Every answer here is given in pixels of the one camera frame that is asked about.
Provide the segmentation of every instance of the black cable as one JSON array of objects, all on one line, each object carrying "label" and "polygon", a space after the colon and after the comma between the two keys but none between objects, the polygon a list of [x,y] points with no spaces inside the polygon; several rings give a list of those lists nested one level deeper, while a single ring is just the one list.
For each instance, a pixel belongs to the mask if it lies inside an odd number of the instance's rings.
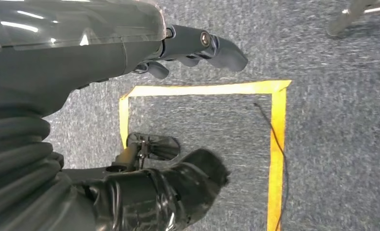
[{"label": "black cable", "polygon": [[275,228],[275,231],[278,230],[279,228],[279,225],[280,225],[280,222],[282,220],[282,216],[286,210],[286,201],[288,200],[288,197],[289,197],[289,173],[288,173],[288,162],[286,161],[286,156],[285,156],[285,153],[278,141],[278,137],[276,136],[276,133],[275,133],[275,129],[274,129],[274,126],[272,126],[272,123],[271,123],[271,120],[268,118],[268,116],[266,116],[265,114],[265,111],[262,109],[262,107],[258,104],[258,103],[254,103],[254,106],[255,107],[258,107],[263,118],[266,120],[266,122],[269,124],[269,126],[271,127],[271,130],[272,130],[272,133],[274,134],[274,138],[275,138],[275,141],[276,141],[276,144],[278,145],[278,148],[280,149],[282,155],[283,155],[283,165],[284,165],[284,175],[285,175],[285,200],[283,202],[283,206],[282,206],[282,210],[280,212],[280,216],[279,216],[279,220],[278,220],[278,223],[276,224],[276,228]]}]

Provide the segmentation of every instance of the yellow tape square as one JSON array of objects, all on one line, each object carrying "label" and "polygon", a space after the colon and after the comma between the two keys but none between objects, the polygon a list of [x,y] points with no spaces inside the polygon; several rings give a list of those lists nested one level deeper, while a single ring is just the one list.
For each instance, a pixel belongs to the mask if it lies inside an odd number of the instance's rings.
[{"label": "yellow tape square", "polygon": [[[120,136],[123,147],[129,134],[129,98],[172,95],[271,94],[271,122],[281,148],[285,143],[286,88],[291,80],[271,80],[214,86],[136,86],[119,100]],[[283,155],[271,131],[267,230],[274,231],[282,208]]]}]

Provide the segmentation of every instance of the robotic hand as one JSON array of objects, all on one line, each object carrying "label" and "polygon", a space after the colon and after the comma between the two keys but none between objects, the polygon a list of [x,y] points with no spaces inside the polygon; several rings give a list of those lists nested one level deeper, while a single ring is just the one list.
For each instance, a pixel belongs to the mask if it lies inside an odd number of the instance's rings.
[{"label": "robotic hand", "polygon": [[166,26],[144,0],[0,0],[0,231],[182,230],[207,213],[228,171],[197,150],[174,166],[78,181],[42,142],[42,118],[69,94],[130,72],[164,78],[157,61],[242,70],[232,42]]}]

